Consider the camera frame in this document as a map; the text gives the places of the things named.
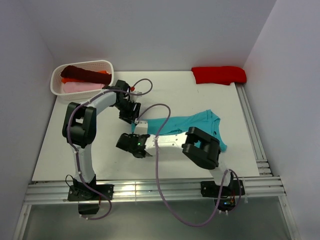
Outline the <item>teal t shirt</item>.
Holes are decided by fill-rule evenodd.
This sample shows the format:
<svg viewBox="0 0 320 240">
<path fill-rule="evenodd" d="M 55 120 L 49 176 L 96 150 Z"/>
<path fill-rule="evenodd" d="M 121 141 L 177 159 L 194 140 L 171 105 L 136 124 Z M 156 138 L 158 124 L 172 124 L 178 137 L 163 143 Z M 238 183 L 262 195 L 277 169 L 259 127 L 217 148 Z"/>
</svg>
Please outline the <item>teal t shirt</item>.
<svg viewBox="0 0 320 240">
<path fill-rule="evenodd" d="M 144 147 L 145 151 L 154 156 L 156 154 L 155 137 L 159 129 L 157 146 L 159 153 L 181 153 L 182 145 L 186 142 L 186 132 L 190 127 L 196 127 L 203 132 L 218 139 L 220 151 L 225 152 L 227 145 L 222 141 L 219 131 L 220 118 L 211 110 L 205 110 L 191 116 L 147 119 L 147 140 L 140 140 L 137 144 Z"/>
</svg>

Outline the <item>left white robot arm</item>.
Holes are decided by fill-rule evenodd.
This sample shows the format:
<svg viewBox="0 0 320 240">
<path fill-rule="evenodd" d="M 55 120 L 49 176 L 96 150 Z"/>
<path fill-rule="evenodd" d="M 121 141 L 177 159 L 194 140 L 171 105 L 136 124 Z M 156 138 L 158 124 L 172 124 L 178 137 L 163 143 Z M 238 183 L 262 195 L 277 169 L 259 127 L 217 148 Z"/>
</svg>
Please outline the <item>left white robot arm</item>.
<svg viewBox="0 0 320 240">
<path fill-rule="evenodd" d="M 119 119 L 132 124 L 140 114 L 141 103 L 137 97 L 144 93 L 136 91 L 123 80 L 114 86 L 104 87 L 88 100 L 67 106 L 62 135 L 73 150 L 76 173 L 73 186 L 86 200 L 98 193 L 96 174 L 92 164 L 92 143 L 97 135 L 97 117 L 106 108 L 115 107 Z"/>
</svg>

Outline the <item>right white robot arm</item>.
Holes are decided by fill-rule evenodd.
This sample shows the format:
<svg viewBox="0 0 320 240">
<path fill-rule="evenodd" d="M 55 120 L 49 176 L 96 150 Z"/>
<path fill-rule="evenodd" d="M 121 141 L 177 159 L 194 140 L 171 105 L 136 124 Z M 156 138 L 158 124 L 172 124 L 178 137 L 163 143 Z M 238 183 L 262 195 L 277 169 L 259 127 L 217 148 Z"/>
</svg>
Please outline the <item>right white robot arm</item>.
<svg viewBox="0 0 320 240">
<path fill-rule="evenodd" d="M 201 169 L 208 170 L 222 195 L 234 188 L 234 175 L 219 159 L 222 152 L 220 141 L 197 127 L 171 135 L 123 133 L 116 147 L 131 153 L 137 159 L 165 157 L 188 159 Z"/>
</svg>

